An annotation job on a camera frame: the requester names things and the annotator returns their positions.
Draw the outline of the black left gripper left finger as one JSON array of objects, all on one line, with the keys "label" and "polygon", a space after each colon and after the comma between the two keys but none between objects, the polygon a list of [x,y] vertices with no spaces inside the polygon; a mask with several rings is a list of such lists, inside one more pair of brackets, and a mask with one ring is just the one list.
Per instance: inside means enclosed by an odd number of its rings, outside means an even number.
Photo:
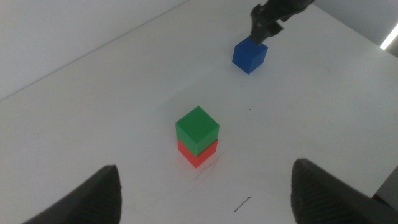
[{"label": "black left gripper left finger", "polygon": [[106,165],[27,223],[104,223],[121,219],[121,183],[116,165]]}]

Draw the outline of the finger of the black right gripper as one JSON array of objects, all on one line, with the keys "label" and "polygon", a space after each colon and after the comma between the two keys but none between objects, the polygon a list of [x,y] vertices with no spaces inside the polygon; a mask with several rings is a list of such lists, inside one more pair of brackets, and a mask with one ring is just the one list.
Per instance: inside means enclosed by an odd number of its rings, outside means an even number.
[{"label": "finger of the black right gripper", "polygon": [[258,4],[251,11],[252,27],[250,37],[256,44],[261,44],[270,37],[268,14],[268,4]]},{"label": "finger of the black right gripper", "polygon": [[276,21],[273,21],[269,24],[269,33],[270,34],[278,34],[281,32],[284,28],[279,25]]}]

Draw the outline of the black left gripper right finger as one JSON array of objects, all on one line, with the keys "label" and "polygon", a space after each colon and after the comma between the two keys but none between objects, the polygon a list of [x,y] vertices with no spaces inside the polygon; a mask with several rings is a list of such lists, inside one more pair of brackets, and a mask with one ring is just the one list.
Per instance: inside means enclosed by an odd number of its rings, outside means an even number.
[{"label": "black left gripper right finger", "polygon": [[371,199],[308,159],[292,168],[290,204],[300,224],[395,224],[397,210]]}]

